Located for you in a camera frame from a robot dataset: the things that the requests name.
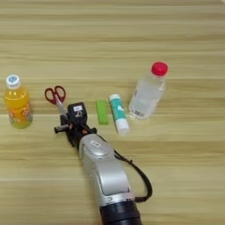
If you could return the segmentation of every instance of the red bottle cap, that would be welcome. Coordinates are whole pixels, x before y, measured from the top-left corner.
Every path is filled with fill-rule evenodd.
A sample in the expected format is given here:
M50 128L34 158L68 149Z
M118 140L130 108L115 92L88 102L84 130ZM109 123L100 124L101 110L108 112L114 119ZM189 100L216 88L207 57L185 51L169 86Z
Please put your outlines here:
M157 76L164 76L168 71L168 66L164 62L155 62L151 71Z

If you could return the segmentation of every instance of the orange juice bottle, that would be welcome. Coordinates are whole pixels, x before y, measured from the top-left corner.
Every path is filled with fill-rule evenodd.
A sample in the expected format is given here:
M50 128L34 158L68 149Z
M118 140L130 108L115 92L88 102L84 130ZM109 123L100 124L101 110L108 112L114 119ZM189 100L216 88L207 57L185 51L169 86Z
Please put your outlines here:
M4 102L9 112L11 124L16 128L28 127L33 120L29 104L29 92L21 85L17 75L6 78L7 89L4 92Z

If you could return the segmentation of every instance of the plastic bottle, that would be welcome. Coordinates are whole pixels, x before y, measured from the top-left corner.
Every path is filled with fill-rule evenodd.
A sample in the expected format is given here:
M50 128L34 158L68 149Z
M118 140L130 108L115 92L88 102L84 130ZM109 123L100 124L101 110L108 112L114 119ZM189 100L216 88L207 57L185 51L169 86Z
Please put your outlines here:
M4 103L7 106L11 124L16 128L28 127L32 123L33 116L27 88L21 85L17 75L8 76L6 84Z
M147 119L154 113L165 89L164 76L167 71L165 63L156 62L151 71L138 82L129 104L132 117Z
M130 131L127 123L126 114L124 113L122 100L119 94L112 94L109 97L112 108L113 118L119 134L127 134Z

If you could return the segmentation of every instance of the white glue stick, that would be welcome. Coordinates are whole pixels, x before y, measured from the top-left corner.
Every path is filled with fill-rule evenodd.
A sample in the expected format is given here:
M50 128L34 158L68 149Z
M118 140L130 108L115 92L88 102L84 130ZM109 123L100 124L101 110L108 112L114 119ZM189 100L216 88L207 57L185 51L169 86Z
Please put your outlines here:
M113 94L109 97L112 114L119 134L127 134L130 131L127 123L126 114L124 114L123 104L120 95Z

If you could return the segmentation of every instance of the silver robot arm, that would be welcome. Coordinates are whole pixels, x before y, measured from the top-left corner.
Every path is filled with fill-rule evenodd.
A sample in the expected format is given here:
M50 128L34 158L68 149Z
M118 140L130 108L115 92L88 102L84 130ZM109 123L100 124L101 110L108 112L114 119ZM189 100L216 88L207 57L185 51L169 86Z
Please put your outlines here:
M79 154L100 207L134 200L127 174L107 142L96 134L86 135L80 141Z
M87 112L84 103L68 106L68 112L61 114L61 125L56 133L66 132L71 145L78 149L84 171L92 182L102 223L104 225L142 225L135 202L146 201L152 193L147 176L132 161L116 152L108 142L97 135L97 129L87 126ZM131 191L127 174L121 162L131 164L144 180L147 196L136 197Z

